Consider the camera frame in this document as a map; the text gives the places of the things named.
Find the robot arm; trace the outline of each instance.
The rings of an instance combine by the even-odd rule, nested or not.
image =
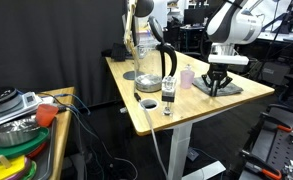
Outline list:
[[[225,1],[221,9],[211,19],[207,35],[213,42],[208,57],[210,63],[246,65],[248,58],[235,56],[235,44],[253,42],[261,32],[262,22],[251,11],[262,2],[258,0],[252,7],[244,9],[248,0]]]
[[[234,45],[251,43],[262,28],[262,22],[251,14],[262,0],[257,0],[249,9],[243,8],[248,0],[224,1],[207,26],[207,35],[213,44],[208,56],[210,67],[202,78],[210,88],[210,96],[216,96],[218,89],[226,87],[232,81],[227,76],[228,64],[248,63],[246,56],[236,55]]]
[[[138,59],[136,54],[135,46],[133,38],[132,38],[132,22],[135,17],[145,17],[148,16],[154,8],[153,0],[128,0],[128,10],[126,17],[126,25],[125,25],[125,34],[124,34],[124,44],[128,52],[131,52],[134,59]]]

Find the pink cup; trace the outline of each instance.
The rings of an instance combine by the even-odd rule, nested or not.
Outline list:
[[[194,82],[195,73],[190,70],[183,70],[180,72],[180,87],[183,89],[189,89]]]

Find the black cable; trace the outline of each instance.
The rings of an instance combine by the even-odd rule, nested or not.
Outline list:
[[[51,94],[48,94],[48,93],[43,93],[43,92],[40,92],[40,93],[37,93],[37,94],[43,94],[43,95],[46,95],[46,96],[50,96],[50,97],[52,97],[52,98],[54,98],[55,99],[55,101],[58,103],[58,104],[60,104],[60,105],[63,105],[63,106],[66,106],[67,107],[67,105],[66,104],[63,104],[63,103],[61,103],[54,95],[51,95]]]
[[[276,54],[278,54],[278,53],[280,53],[281,51],[285,50],[287,47],[291,46],[292,44],[293,44],[293,41],[291,43],[289,43],[288,45],[286,45],[285,47],[283,47],[282,49],[280,49],[279,51],[277,51],[274,54],[272,54],[271,57],[276,55]]]
[[[271,50],[272,50],[272,48],[273,48],[274,42],[276,41],[276,38],[277,38],[279,32],[281,31],[281,29],[282,29],[282,27],[283,27],[283,24],[284,24],[285,21],[286,21],[287,16],[288,16],[288,14],[286,13],[286,14],[284,15],[284,17],[283,17],[282,22],[280,23],[279,27],[277,28],[277,31],[276,31],[276,34],[275,34],[274,39],[273,39],[273,40],[270,42],[270,44],[269,44],[269,47],[268,47],[268,50],[267,50],[267,53],[266,53],[265,59],[264,59],[264,61],[262,62],[262,65],[261,65],[260,69],[258,70],[257,76],[255,77],[256,80],[258,79],[259,75],[260,75],[260,80],[263,80],[263,79],[264,79],[264,78],[263,78],[262,70],[263,70],[263,68],[264,68],[264,66],[265,66],[266,61],[267,61],[268,58],[269,58],[269,54],[270,54],[270,52],[271,52]]]
[[[138,93],[134,93],[134,97],[135,97],[135,99],[136,99],[136,101],[137,102],[140,102],[141,101],[141,98],[140,98],[140,96],[139,96],[139,94]]]
[[[87,171],[90,175],[99,176],[105,175],[104,168],[105,168],[105,159],[103,158],[102,153],[96,152],[92,147],[92,144],[88,146],[88,151],[92,153],[92,157],[90,162],[87,164]]]
[[[102,103],[99,103],[99,104],[94,104],[94,105],[91,105],[91,106],[88,106],[87,108],[92,111],[92,110],[97,110],[97,109],[101,109],[101,108],[104,108],[104,107],[109,107],[111,105],[114,105],[114,104],[117,104],[117,103],[121,103],[123,102],[122,99],[118,99],[118,100],[111,100],[111,101],[107,101],[107,102],[102,102]],[[80,107],[78,108],[79,112],[81,113],[84,113],[86,110],[86,108],[84,107]]]
[[[277,9],[278,9],[278,4],[279,4],[279,1],[277,1],[277,3],[276,3],[276,8],[275,8],[275,13],[274,13],[273,21],[275,21],[275,19],[276,19]],[[272,27],[271,27],[271,29],[270,29],[270,32],[273,31],[274,23],[272,23]]]
[[[81,121],[83,124],[85,123],[85,125],[84,125],[85,128],[88,127],[88,130],[89,130],[89,131],[93,131],[93,132],[90,132],[89,134],[93,133],[93,134],[96,136],[95,138],[98,139],[99,143],[103,146],[102,148],[103,148],[105,151],[104,151],[102,154],[104,154],[104,153],[106,152],[107,157],[109,157],[109,158],[113,161],[113,162],[111,162],[111,164],[107,164],[107,163],[105,163],[104,166],[103,166],[103,168],[104,168],[105,170],[107,170],[107,172],[109,172],[109,174],[110,174],[111,176],[113,176],[113,179],[120,179],[120,178],[119,178],[119,177],[120,177],[120,173],[118,172],[118,170],[116,170],[116,169],[113,167],[114,162],[118,162],[118,161],[120,161],[120,162],[125,162],[125,164],[126,164],[126,163],[130,164],[130,165],[134,168],[134,170],[135,170],[135,172],[136,172],[136,173],[135,173],[135,174],[136,174],[136,178],[137,178],[137,177],[138,177],[138,171],[137,171],[135,165],[134,165],[132,162],[126,160],[126,159],[121,159],[121,158],[113,157],[113,156],[109,153],[109,151],[108,151],[108,149],[107,149],[107,147],[106,147],[104,141],[100,138],[100,136],[98,135],[98,133],[97,133],[97,131],[95,130],[95,128],[94,128],[90,123],[87,122],[87,120],[85,119],[85,116],[84,116],[83,114],[79,113],[79,115],[81,116],[81,117],[80,117],[81,119],[85,120],[85,121]]]

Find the small bottle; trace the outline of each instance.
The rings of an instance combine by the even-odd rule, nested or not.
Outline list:
[[[195,77],[195,72],[191,70],[191,66],[187,64],[186,69],[180,72],[181,83],[180,87],[183,89],[189,89]]]

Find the table leg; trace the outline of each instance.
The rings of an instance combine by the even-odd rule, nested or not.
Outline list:
[[[168,167],[169,180],[182,179],[192,125],[187,123],[174,128]]]

